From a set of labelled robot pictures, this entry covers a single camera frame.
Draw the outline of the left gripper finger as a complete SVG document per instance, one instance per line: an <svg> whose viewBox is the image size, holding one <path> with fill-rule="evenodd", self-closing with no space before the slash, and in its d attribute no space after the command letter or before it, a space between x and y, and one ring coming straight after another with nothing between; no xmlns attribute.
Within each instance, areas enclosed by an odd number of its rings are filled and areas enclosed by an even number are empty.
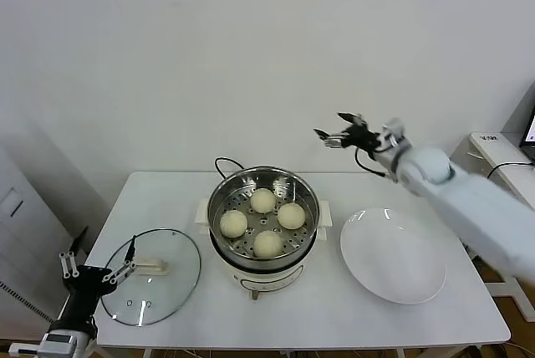
<svg viewBox="0 0 535 358"><path fill-rule="evenodd" d="M110 274L106 274L102 279L103 283L119 285L135 271L135 240L136 235L134 235L130 240L122 265L116 270L112 271Z"/></svg>
<svg viewBox="0 0 535 358"><path fill-rule="evenodd" d="M88 232L88 229L88 227L85 227L82 232L76 238L74 238L67 252L59 253L59 262L64 279L76 279L79 277L76 256L80 249L80 245L84 240L86 233Z"/></svg>

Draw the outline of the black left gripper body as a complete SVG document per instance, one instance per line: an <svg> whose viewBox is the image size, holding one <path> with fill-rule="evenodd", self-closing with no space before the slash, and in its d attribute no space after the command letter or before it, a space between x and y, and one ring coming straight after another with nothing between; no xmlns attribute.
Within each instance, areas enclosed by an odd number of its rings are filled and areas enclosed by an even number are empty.
<svg viewBox="0 0 535 358"><path fill-rule="evenodd" d="M78 266L79 276L64 280L69 297L53 328L95 328L94 313L100 299L115 292L117 284L104 277L111 274L109 268Z"/></svg>

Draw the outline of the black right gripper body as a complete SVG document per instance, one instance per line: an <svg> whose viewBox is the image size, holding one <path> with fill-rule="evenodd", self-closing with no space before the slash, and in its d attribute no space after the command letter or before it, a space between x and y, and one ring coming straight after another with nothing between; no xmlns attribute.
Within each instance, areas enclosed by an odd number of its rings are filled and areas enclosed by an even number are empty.
<svg viewBox="0 0 535 358"><path fill-rule="evenodd" d="M364 151L375 151L381 146L380 134L372 132L365 121L353 123L346 129L346 143Z"/></svg>

